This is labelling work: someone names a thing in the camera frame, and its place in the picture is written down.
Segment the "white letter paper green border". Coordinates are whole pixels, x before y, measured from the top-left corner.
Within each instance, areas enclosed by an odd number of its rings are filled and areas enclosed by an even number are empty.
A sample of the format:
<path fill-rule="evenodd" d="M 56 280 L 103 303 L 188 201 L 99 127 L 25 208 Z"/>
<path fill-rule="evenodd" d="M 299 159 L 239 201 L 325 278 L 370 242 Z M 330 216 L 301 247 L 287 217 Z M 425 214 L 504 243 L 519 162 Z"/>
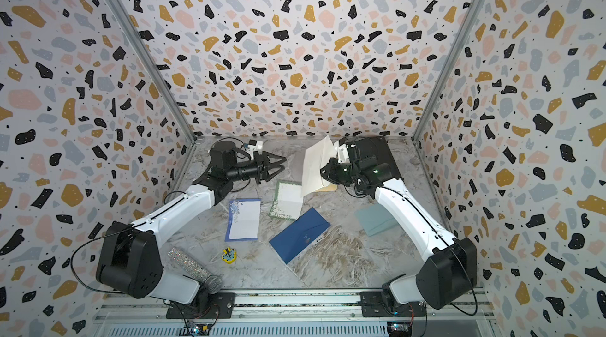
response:
<path fill-rule="evenodd" d="M 282 220 L 297 220 L 301 215 L 302 205 L 301 185 L 295 182 L 278 181 L 269 216 Z"/>

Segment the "yellow envelope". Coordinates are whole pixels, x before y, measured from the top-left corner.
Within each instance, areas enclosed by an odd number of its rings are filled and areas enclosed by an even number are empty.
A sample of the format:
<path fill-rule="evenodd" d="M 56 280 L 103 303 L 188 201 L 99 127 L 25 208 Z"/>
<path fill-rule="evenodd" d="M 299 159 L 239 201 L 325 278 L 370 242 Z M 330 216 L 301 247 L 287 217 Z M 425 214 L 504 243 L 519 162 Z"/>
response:
<path fill-rule="evenodd" d="M 316 190 L 316 193 L 334 192 L 334 191 L 337 190 L 337 188 L 338 188 L 337 185 L 335 185 L 335 184 L 329 184 L 329 185 L 327 185 L 325 187 L 322 187 L 322 188 Z"/>

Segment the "cream envelope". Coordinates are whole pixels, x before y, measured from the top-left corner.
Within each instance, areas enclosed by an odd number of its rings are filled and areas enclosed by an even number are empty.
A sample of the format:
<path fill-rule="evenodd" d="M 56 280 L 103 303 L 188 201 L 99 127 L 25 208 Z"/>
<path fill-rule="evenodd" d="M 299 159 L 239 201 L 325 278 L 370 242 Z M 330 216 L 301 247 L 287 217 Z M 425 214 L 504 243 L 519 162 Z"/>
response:
<path fill-rule="evenodd" d="M 320 170 L 329 163 L 330 158 L 335 157 L 336 151 L 329 136 L 306 149 L 301 179 L 302 196 L 315 193 L 316 190 L 332 184 L 322 178 Z"/>

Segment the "light teal envelope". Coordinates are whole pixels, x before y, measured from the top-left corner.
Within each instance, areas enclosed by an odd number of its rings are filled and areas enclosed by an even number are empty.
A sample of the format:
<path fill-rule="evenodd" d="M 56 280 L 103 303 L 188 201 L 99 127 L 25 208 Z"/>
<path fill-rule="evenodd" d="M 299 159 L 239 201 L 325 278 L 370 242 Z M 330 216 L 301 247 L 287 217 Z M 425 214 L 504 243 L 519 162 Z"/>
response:
<path fill-rule="evenodd" d="M 380 204 L 373 204 L 359 210 L 356 217 L 369 237 L 399 226 L 399 223 L 392 214 Z"/>

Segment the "white letter paper blue border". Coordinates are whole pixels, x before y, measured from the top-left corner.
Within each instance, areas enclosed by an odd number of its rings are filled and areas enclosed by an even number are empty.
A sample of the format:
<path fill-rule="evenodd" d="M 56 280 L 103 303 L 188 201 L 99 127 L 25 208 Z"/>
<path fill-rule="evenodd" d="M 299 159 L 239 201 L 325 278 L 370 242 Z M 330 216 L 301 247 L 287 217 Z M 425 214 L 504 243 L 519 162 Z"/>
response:
<path fill-rule="evenodd" d="M 260 199 L 230 201 L 225 241 L 256 241 L 260 226 Z"/>

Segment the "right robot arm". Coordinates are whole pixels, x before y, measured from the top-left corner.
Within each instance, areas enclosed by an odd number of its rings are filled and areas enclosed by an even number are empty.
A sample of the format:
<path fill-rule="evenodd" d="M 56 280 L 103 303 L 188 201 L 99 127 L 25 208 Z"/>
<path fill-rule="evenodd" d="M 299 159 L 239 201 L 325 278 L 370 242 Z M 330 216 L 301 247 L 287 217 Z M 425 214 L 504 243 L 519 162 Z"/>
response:
<path fill-rule="evenodd" d="M 477 282 L 478 251 L 470 239 L 459 239 L 414 198 L 407 188 L 388 142 L 382 136 L 326 137 L 319 174 L 334 185 L 352 188 L 384 207 L 411 239 L 423 260 L 416 274 L 403 274 L 382 286 L 382 303 L 394 314 L 415 302 L 440 310 L 473 292 Z"/>

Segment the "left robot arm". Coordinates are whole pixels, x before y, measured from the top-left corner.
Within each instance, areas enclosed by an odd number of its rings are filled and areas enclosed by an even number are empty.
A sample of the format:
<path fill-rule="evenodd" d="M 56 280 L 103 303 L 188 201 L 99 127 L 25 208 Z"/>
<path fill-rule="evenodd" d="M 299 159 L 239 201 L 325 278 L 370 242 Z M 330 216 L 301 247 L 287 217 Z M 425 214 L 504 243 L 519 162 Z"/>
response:
<path fill-rule="evenodd" d="M 133 298 L 158 298 L 183 305 L 197 301 L 200 281 L 165 270 L 160 250 L 183 226 L 219 204 L 235 182 L 268 182 L 284 171 L 286 158 L 262 143 L 243 148 L 224 140 L 209 150 L 203 174 L 179 197 L 131 224 L 114 222 L 104 238 L 96 280 Z"/>

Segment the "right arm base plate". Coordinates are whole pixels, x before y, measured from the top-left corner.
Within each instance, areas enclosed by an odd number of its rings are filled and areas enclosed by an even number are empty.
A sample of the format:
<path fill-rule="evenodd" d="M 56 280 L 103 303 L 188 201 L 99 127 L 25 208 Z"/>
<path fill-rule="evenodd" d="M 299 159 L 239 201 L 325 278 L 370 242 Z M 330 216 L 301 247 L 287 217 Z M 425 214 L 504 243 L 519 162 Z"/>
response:
<path fill-rule="evenodd" d="M 424 302 L 400 304 L 384 291 L 362 291 L 360 305 L 363 317 L 424 317 Z"/>

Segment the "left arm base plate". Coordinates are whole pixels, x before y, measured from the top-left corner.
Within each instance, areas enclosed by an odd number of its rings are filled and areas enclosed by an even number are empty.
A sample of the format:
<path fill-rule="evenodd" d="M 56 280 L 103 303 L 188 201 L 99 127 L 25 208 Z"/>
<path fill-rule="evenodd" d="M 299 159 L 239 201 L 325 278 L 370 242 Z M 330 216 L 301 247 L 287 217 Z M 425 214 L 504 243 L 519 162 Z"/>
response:
<path fill-rule="evenodd" d="M 230 319 L 235 305 L 236 294 L 219 292 L 208 294 L 203 291 L 189 304 L 172 302 L 168 305 L 166 318 L 169 320 L 195 320 L 202 318 Z"/>

